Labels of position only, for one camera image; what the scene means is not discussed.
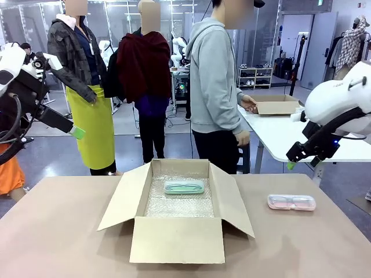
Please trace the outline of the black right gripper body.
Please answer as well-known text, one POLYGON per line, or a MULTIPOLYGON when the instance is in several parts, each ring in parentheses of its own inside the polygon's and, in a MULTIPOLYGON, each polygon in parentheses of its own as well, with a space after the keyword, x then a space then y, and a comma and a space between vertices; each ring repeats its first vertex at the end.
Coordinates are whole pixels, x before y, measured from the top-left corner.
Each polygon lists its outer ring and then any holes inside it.
POLYGON ((307 156, 331 158, 340 147, 340 137, 333 134, 334 129, 329 125, 320 126, 308 121, 302 133, 307 138, 304 143, 304 153, 307 156))

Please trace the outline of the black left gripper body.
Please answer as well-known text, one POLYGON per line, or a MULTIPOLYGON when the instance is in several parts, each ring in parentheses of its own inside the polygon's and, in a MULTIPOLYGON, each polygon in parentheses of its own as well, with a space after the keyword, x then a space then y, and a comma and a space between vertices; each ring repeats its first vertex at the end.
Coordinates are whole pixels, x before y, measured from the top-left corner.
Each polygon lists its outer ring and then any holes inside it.
POLYGON ((30 113, 36 118, 42 116, 45 106, 41 103, 48 85, 31 75, 19 75, 7 86, 5 95, 17 95, 21 102, 22 113, 30 113))

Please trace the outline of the person's right hand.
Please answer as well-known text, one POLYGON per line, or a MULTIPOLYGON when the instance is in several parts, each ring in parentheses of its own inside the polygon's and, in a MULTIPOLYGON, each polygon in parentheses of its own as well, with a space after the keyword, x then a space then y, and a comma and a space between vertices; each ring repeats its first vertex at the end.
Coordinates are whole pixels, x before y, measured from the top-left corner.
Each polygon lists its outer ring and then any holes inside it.
POLYGON ((240 133, 236 134, 235 137, 239 147, 246 146, 250 143, 250 133, 246 130, 242 130, 240 133))

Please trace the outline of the person's left hand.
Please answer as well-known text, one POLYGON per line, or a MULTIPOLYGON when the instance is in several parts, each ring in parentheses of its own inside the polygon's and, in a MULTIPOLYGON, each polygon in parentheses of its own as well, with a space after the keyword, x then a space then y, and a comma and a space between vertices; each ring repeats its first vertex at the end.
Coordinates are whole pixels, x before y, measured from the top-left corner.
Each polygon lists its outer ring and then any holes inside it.
POLYGON ((248 112, 251 112, 253 114, 258 113, 257 111, 257 103, 251 96, 248 96, 247 94, 244 94, 242 96, 242 99, 240 101, 240 106, 248 112))

